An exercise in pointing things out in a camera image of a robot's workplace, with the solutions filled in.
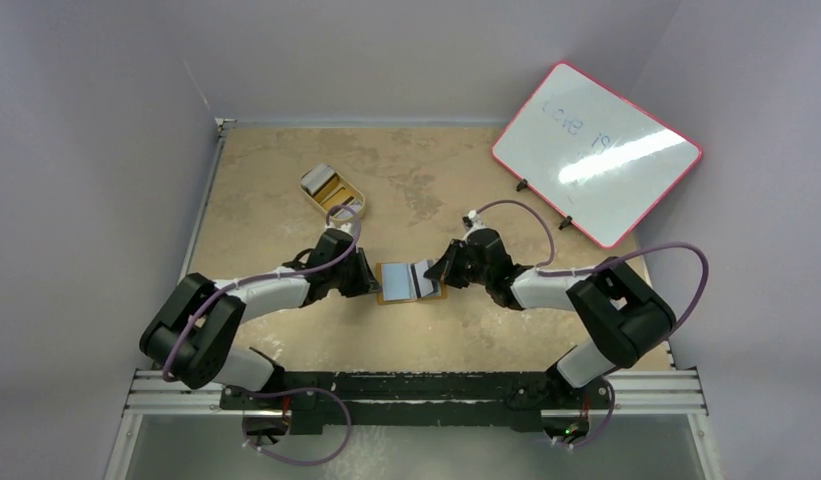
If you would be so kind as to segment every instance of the marble-pattern surface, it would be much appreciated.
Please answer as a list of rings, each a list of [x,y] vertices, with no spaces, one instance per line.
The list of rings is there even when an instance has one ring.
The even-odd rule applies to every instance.
[[[237,128],[225,145],[191,271],[244,277],[276,268],[315,245],[324,224],[298,180],[314,165],[333,166],[365,196],[360,240],[372,265],[441,255],[463,235],[461,217],[501,198],[536,208],[552,225],[560,215],[490,154],[493,128]],[[514,261],[548,255],[536,220],[512,205],[485,212]],[[595,264],[636,248],[629,236],[603,250],[575,228],[553,229],[554,267]],[[642,263],[633,262],[642,272]],[[443,301],[379,306],[375,296],[338,292],[304,309],[240,327],[253,346],[297,370],[538,370],[586,338],[574,313],[516,312],[496,306],[481,287],[450,289]],[[661,347],[635,367],[666,370]]]

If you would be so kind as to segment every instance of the white wall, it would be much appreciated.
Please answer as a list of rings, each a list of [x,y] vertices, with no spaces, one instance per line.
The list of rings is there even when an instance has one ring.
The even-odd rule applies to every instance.
[[[698,365],[731,479],[821,479],[821,0],[684,0],[632,98],[702,163],[639,228],[711,281],[672,342]],[[683,305],[691,256],[648,259]]]
[[[0,1],[0,479],[103,475],[212,117],[150,2]]]
[[[504,123],[568,59],[627,92],[680,0],[162,0],[217,117]]]

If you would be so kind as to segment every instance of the black mounting plate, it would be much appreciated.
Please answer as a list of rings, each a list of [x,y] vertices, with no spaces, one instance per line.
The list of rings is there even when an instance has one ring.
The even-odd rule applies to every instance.
[[[500,426],[543,431],[543,410],[577,412],[608,407],[597,379],[584,388],[556,388],[546,372],[283,372],[273,391],[299,387],[330,390],[346,404],[355,425]],[[223,410],[273,410],[282,398],[255,399],[236,389],[223,393]],[[291,434],[320,434],[324,425],[344,425],[345,416],[324,395],[299,394],[290,404]]]

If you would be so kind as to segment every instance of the wire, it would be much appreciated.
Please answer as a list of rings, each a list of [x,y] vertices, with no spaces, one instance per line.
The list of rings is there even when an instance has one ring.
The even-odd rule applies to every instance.
[[[281,421],[289,427],[289,417],[287,417],[287,413],[289,413],[289,406],[292,404],[292,397],[286,396],[283,397],[283,410],[281,410],[280,419]]]
[[[307,268],[307,269],[304,269],[304,270],[292,270],[292,271],[286,271],[286,272],[261,273],[259,275],[253,275],[253,276],[250,276],[250,277],[245,277],[245,278],[243,278],[239,281],[235,281],[233,283],[225,285],[224,287],[216,290],[212,295],[210,295],[207,298],[207,300],[204,301],[203,304],[201,304],[200,307],[198,307],[198,310],[196,310],[195,313],[193,313],[192,315],[189,316],[189,320],[187,320],[186,326],[183,327],[183,331],[180,332],[180,336],[177,337],[177,340],[174,342],[174,346],[172,347],[171,351],[169,352],[169,356],[166,357],[166,361],[163,364],[163,372],[162,372],[163,373],[163,380],[165,380],[167,382],[177,381],[177,378],[175,378],[171,374],[171,369],[172,369],[172,366],[174,365],[174,360],[177,357],[177,352],[180,351],[180,348],[186,342],[186,338],[189,336],[189,333],[195,327],[195,323],[198,321],[198,319],[203,317],[204,314],[207,313],[207,310],[209,310],[210,307],[212,307],[216,303],[216,301],[219,298],[221,298],[222,295],[226,294],[227,292],[229,292],[229,291],[231,291],[235,288],[241,287],[243,285],[247,285],[249,283],[260,282],[260,281],[263,281],[263,280],[271,280],[271,279],[289,278],[289,277],[295,277],[295,276],[301,276],[301,275],[309,275],[311,273],[321,272],[322,270],[327,270],[328,268],[333,267],[334,265],[338,264],[339,262],[345,260],[345,258],[348,257],[349,255],[351,255],[351,252],[353,252],[354,249],[357,247],[357,240],[360,239],[360,233],[363,230],[363,226],[360,223],[360,217],[357,215],[357,212],[355,212],[354,209],[352,209],[348,205],[335,205],[334,207],[332,207],[328,211],[327,216],[325,217],[325,225],[330,224],[331,216],[334,213],[338,212],[340,209],[347,210],[347,211],[351,212],[351,215],[354,217],[354,223],[357,225],[357,228],[354,229],[354,233],[352,234],[351,245],[349,245],[348,248],[345,249],[344,252],[342,252],[338,257],[334,258],[330,262],[325,263],[324,265],[319,265],[317,267]]]
[[[607,407],[607,415],[604,416],[594,432],[584,437],[584,439],[578,443],[563,444],[565,447],[575,449],[587,446],[592,443],[593,440],[598,438],[598,436],[601,435],[601,432],[603,432],[610,423],[610,417],[613,416],[613,410],[616,409],[616,390],[613,389],[613,385],[610,384],[610,380],[608,380],[607,377],[601,377],[601,379],[604,381],[604,384],[607,386],[607,392],[610,394],[610,406]]]
[[[248,429],[246,428],[246,419],[242,420],[242,436],[245,438],[245,444],[243,446],[249,446],[252,449],[256,450],[257,453],[262,453],[267,457],[274,458],[275,460],[281,461],[283,463],[288,463],[290,465],[295,465],[299,467],[315,467],[316,465],[322,465],[323,463],[327,463],[334,458],[336,458],[345,447],[348,445],[348,440],[351,439],[351,432],[354,429],[351,423],[351,412],[348,411],[348,406],[336,396],[335,393],[331,392],[330,390],[325,390],[324,388],[317,388],[317,387],[304,387],[304,388],[293,388],[292,390],[286,390],[283,392],[275,392],[275,393],[261,393],[261,392],[251,392],[249,390],[245,390],[244,388],[234,387],[235,390],[238,390],[245,395],[254,398],[277,398],[277,397],[285,397],[287,395],[296,395],[299,393],[306,393],[306,392],[313,392],[313,393],[320,393],[322,395],[327,395],[331,398],[331,400],[335,401],[339,408],[342,409],[343,415],[345,415],[345,437],[342,439],[342,443],[339,444],[339,447],[333,451],[330,455],[320,458],[318,460],[296,460],[294,458],[289,458],[285,455],[281,455],[279,453],[272,452],[271,450],[264,449],[260,445],[252,442],[250,438],[248,438]]]
[[[590,396],[589,394],[584,395],[584,404],[581,405],[581,410],[578,412],[578,418],[590,418]]]
[[[548,228],[548,223],[546,223],[546,221],[543,220],[543,218],[540,216],[540,214],[536,210],[534,210],[533,208],[529,207],[528,205],[526,205],[526,204],[524,204],[524,203],[522,203],[518,200],[504,199],[504,200],[496,200],[494,202],[490,202],[490,203],[484,205],[483,207],[481,207],[481,208],[479,208],[475,211],[478,212],[478,213],[481,213],[481,212],[483,212],[484,210],[487,210],[490,207],[494,207],[496,205],[501,205],[501,204],[505,204],[505,203],[518,205],[518,206],[524,208],[525,210],[528,211],[528,213],[533,215],[534,218],[536,218],[538,222],[540,222],[540,226],[543,227],[543,230],[545,230],[545,235],[548,237],[548,246],[551,249],[551,252],[548,254],[548,260],[546,260],[544,262],[540,262],[540,263],[538,263],[534,266],[539,268],[539,267],[544,267],[546,265],[551,264],[551,262],[554,261],[554,238],[551,236],[551,229]]]
[[[309,255],[310,252],[312,252],[312,251],[313,251],[312,248],[305,248],[304,250],[301,250],[300,252],[298,252],[298,255],[296,255],[295,258],[292,259],[292,262],[293,263],[300,262],[301,259],[304,258],[305,255]]]
[[[596,267],[590,268],[583,268],[583,269],[576,269],[576,270],[556,270],[556,271],[543,271],[538,270],[537,274],[541,277],[569,277],[569,276],[580,276],[580,275],[592,275],[593,273],[602,272],[609,268],[613,268],[619,266],[632,258],[641,257],[643,255],[647,255],[649,253],[659,252],[661,250],[669,250],[672,248],[683,248],[686,250],[690,250],[691,252],[695,253],[696,256],[699,257],[699,261],[702,265],[702,272],[701,272],[701,279],[699,280],[699,284],[696,287],[695,293],[693,293],[693,298],[690,299],[690,303],[687,305],[687,308],[684,310],[684,313],[678,317],[678,320],[675,322],[675,326],[669,330],[669,333],[663,336],[656,344],[660,345],[660,343],[664,342],[670,335],[675,333],[684,322],[690,318],[690,314],[693,313],[693,310],[696,308],[696,305],[699,304],[699,300],[701,300],[702,294],[704,294],[704,287],[707,286],[707,279],[710,276],[710,264],[707,261],[707,257],[705,256],[704,252],[701,249],[693,244],[687,242],[669,242],[664,243],[662,245],[657,245],[654,247],[647,247],[641,248],[639,250],[634,250],[631,253],[627,253],[622,255],[621,257],[614,258],[606,263],[602,263]]]

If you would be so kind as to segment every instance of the small box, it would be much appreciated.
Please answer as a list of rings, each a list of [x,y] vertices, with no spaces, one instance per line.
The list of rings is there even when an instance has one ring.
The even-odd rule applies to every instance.
[[[337,205],[351,207],[359,217],[366,208],[366,198],[357,188],[351,185],[333,167],[320,163],[301,177],[301,190],[320,212],[327,215],[328,210]],[[331,216],[337,225],[354,218],[347,210],[340,210]]]

